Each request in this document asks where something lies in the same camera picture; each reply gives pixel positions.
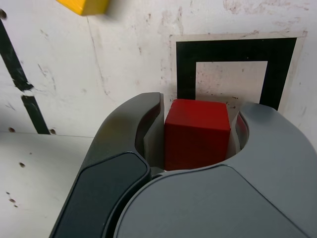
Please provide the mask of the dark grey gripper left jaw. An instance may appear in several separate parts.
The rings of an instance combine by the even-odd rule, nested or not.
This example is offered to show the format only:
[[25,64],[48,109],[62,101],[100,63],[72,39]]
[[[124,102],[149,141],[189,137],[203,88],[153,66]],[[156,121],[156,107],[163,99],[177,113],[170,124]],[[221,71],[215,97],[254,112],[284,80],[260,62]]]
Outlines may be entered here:
[[164,164],[164,99],[142,93],[100,126],[51,231],[52,238],[111,238],[131,197]]

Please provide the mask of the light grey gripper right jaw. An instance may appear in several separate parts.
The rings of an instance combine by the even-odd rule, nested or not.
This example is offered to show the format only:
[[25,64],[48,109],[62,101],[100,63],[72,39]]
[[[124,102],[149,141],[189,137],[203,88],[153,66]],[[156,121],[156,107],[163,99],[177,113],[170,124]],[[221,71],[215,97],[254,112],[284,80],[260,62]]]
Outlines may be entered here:
[[314,238],[317,154],[275,109],[245,104],[242,149],[213,166],[165,172],[128,202],[116,238]]

